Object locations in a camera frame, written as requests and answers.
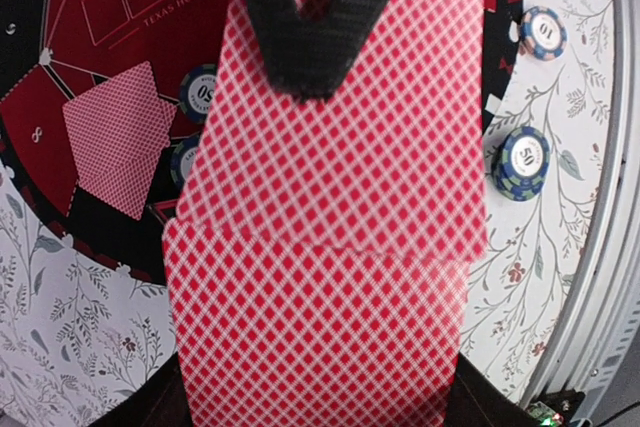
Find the red flower print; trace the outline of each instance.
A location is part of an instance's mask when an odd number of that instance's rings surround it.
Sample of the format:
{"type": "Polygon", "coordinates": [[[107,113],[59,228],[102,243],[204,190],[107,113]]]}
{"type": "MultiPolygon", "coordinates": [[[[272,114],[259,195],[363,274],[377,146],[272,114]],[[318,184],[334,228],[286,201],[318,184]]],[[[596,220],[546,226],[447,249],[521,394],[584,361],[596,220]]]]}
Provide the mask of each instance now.
{"type": "Polygon", "coordinates": [[[525,270],[522,268],[520,262],[513,264],[513,269],[509,271],[509,280],[512,284],[517,284],[522,280],[525,270]]]}
{"type": "Polygon", "coordinates": [[[493,327],[493,335],[497,335],[500,332],[504,332],[504,324],[502,323],[502,321],[496,322],[493,327]]]}
{"type": "Polygon", "coordinates": [[[545,351],[545,349],[547,348],[546,345],[544,345],[544,342],[540,342],[539,344],[536,344],[535,347],[533,348],[533,355],[538,357],[540,354],[542,354],[542,352],[545,351]]]}
{"type": "Polygon", "coordinates": [[[500,59],[500,70],[502,69],[506,70],[509,75],[513,73],[513,65],[507,64],[507,61],[504,57],[500,59]]]}
{"type": "Polygon", "coordinates": [[[126,338],[124,339],[124,341],[122,342],[122,346],[123,346],[125,349],[127,349],[127,351],[129,351],[129,352],[135,352],[135,351],[136,351],[136,344],[135,344],[135,342],[133,342],[133,341],[131,340],[131,338],[130,338],[130,337],[126,337],[126,338]]]}

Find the floral wallpaper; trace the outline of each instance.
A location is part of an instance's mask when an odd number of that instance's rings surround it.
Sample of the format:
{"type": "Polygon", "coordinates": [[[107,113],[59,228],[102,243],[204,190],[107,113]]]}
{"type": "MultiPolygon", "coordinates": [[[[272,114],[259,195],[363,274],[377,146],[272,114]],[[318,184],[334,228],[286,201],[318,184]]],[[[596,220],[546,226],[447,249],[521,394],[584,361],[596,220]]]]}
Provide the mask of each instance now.
{"type": "Polygon", "coordinates": [[[85,426],[169,359],[166,289],[58,240],[0,168],[0,411],[31,426],[85,426]]]}
{"type": "Polygon", "coordinates": [[[519,125],[552,149],[547,183],[525,203],[488,182],[489,250],[472,266],[462,352],[517,401],[567,297],[598,195],[613,83],[613,0],[524,0],[565,23],[564,54],[542,62],[521,52],[485,133],[487,173],[497,145],[519,125]]]}

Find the grey leaf pattern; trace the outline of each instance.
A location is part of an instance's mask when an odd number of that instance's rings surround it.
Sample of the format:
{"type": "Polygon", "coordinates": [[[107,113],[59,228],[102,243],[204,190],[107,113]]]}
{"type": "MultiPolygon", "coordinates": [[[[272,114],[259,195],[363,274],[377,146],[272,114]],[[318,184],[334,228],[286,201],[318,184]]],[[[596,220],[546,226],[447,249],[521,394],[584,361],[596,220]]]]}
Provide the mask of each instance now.
{"type": "Polygon", "coordinates": [[[119,389],[119,390],[116,390],[116,394],[120,394],[125,398],[129,398],[133,395],[133,391],[129,389],[119,389]]]}
{"type": "Polygon", "coordinates": [[[580,62],[580,66],[591,87],[604,88],[606,86],[607,78],[604,75],[596,72],[596,70],[586,62],[580,62]]]}
{"type": "Polygon", "coordinates": [[[584,180],[582,175],[580,174],[580,167],[578,166],[578,161],[573,156],[571,152],[568,150],[563,150],[560,156],[558,157],[558,163],[562,170],[564,170],[567,174],[577,180],[584,180]]]}
{"type": "Polygon", "coordinates": [[[11,194],[7,194],[7,201],[9,202],[9,207],[11,207],[13,213],[16,214],[16,217],[22,219],[24,217],[24,213],[22,212],[20,203],[11,194]]]}
{"type": "Polygon", "coordinates": [[[18,311],[22,315],[26,315],[27,313],[27,286],[25,284],[20,284],[18,287],[18,292],[16,294],[16,307],[18,311]]]}
{"type": "Polygon", "coordinates": [[[74,375],[62,374],[60,376],[62,379],[62,386],[67,389],[78,391],[78,378],[74,375]]]}
{"type": "Polygon", "coordinates": [[[42,347],[42,350],[44,350],[47,354],[49,353],[49,349],[47,348],[46,344],[42,340],[42,336],[40,335],[40,332],[38,332],[36,329],[33,329],[31,331],[31,338],[36,344],[42,347]]]}
{"type": "Polygon", "coordinates": [[[587,108],[587,100],[585,98],[584,91],[581,89],[569,92],[567,94],[567,102],[570,105],[567,113],[571,118],[577,116],[587,108]]]}
{"type": "Polygon", "coordinates": [[[25,389],[29,388],[27,384],[25,384],[24,380],[22,380],[22,377],[20,377],[16,372],[11,372],[11,377],[16,379],[16,381],[18,381],[18,383],[20,383],[20,385],[22,385],[25,389]]]}
{"type": "Polygon", "coordinates": [[[536,277],[538,277],[539,279],[542,279],[542,271],[544,270],[544,260],[542,260],[542,248],[540,246],[538,246],[538,249],[536,250],[534,263],[535,263],[534,268],[536,272],[536,277]]]}
{"type": "Polygon", "coordinates": [[[60,356],[66,362],[71,362],[71,358],[69,357],[69,352],[67,352],[67,346],[63,345],[62,349],[60,349],[60,356]]]}
{"type": "Polygon", "coordinates": [[[38,240],[36,240],[35,249],[43,249],[50,254],[55,254],[56,252],[61,251],[63,247],[62,244],[60,244],[60,242],[58,242],[57,240],[41,235],[40,237],[38,237],[38,240]]]}
{"type": "Polygon", "coordinates": [[[40,293],[40,289],[42,288],[42,276],[44,275],[44,269],[40,270],[36,275],[35,280],[33,281],[33,293],[38,295],[40,293]]]}

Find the poker table layout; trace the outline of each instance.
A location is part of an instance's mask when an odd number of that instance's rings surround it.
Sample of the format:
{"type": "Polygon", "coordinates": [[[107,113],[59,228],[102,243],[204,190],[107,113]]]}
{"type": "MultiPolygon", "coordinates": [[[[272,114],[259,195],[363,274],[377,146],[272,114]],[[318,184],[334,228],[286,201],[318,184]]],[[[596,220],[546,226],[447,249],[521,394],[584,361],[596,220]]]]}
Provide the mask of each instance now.
{"type": "MultiPolygon", "coordinates": [[[[226,1],[2,0],[0,5],[0,25],[6,26],[0,35],[2,162],[12,167],[13,183],[48,229],[60,238],[71,234],[73,247],[99,264],[131,267],[131,275],[142,281],[166,283],[160,238],[179,196],[171,155],[202,126],[177,109],[170,145],[161,152],[144,212],[135,219],[79,184],[62,107],[143,62],[153,69],[159,98],[177,104],[185,75],[217,62],[226,1]]],[[[487,106],[502,99],[509,85],[518,54],[514,29],[522,15],[522,0],[485,0],[478,106],[485,131],[494,116],[487,106]]],[[[122,151],[125,145],[96,156],[97,168],[103,163],[107,176],[126,170],[131,156],[122,151]],[[119,155],[123,164],[113,158],[119,155]]]]}

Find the red felt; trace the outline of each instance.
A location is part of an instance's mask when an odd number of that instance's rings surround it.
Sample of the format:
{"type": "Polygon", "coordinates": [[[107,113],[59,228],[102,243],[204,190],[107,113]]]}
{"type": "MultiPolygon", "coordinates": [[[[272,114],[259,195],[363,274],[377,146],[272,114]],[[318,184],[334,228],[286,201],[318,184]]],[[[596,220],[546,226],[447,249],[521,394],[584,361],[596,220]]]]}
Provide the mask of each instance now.
{"type": "Polygon", "coordinates": [[[34,68],[0,104],[9,140],[38,189],[67,214],[78,179],[62,116],[68,99],[41,66],[34,68]],[[40,128],[39,142],[34,134],[40,128]]]}
{"type": "Polygon", "coordinates": [[[87,72],[55,62],[51,64],[51,68],[58,74],[60,80],[64,82],[73,95],[80,95],[95,87],[93,76],[87,72]]]}
{"type": "MultiPolygon", "coordinates": [[[[217,63],[226,5],[227,0],[64,0],[59,20],[49,21],[47,46],[55,60],[104,77],[150,61],[159,93],[177,99],[188,72],[217,63]],[[185,17],[198,22],[184,22],[185,17]]],[[[195,128],[178,113],[172,133],[187,135],[195,128]]]]}
{"type": "Polygon", "coordinates": [[[46,20],[44,23],[45,45],[49,45],[51,39],[51,33],[53,32],[56,23],[60,20],[60,9],[64,5],[65,0],[49,0],[47,2],[46,20]]]}

